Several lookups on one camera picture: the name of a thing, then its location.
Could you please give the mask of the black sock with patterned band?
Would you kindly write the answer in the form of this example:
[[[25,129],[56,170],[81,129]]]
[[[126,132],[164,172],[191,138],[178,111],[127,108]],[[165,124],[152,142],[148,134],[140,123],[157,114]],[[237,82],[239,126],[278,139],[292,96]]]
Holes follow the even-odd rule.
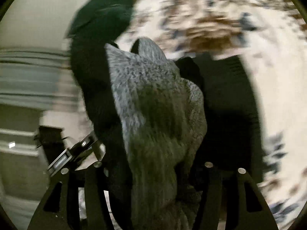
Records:
[[[73,39],[70,65],[82,89],[86,112],[95,134],[106,147],[111,208],[113,211],[132,211],[133,177],[111,89],[107,44],[120,49],[114,42]],[[259,183],[263,161],[257,141],[257,104],[250,96],[251,88],[246,86],[248,79],[243,71],[222,62],[212,67],[203,54],[173,62],[182,78],[200,88],[207,124],[190,171],[178,180],[179,184],[186,185],[186,188],[179,189],[178,200],[182,204],[187,200],[188,190],[196,187],[196,170],[207,161],[223,169],[245,168]]]

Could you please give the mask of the grey and white sock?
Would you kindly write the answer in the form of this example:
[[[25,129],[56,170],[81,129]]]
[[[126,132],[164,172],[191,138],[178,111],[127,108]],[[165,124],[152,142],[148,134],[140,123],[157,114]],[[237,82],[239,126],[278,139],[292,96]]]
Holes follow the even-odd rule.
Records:
[[[105,46],[116,112],[132,172],[135,229],[191,229],[178,200],[207,124],[203,94],[148,38],[135,53]]]

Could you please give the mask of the floral fleece bed blanket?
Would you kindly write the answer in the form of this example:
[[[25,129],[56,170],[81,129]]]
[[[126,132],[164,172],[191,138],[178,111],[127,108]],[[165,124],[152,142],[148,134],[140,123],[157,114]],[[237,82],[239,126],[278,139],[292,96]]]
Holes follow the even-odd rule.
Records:
[[[259,188],[279,229],[306,229],[306,22],[295,0],[138,0],[118,44],[239,68],[257,104]]]

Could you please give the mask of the dark green pillow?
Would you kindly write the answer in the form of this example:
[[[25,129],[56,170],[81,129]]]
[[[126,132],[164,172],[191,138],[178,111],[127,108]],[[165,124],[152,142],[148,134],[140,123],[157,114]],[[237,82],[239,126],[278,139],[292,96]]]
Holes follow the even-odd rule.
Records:
[[[72,19],[69,39],[115,42],[129,27],[137,0],[89,0]]]

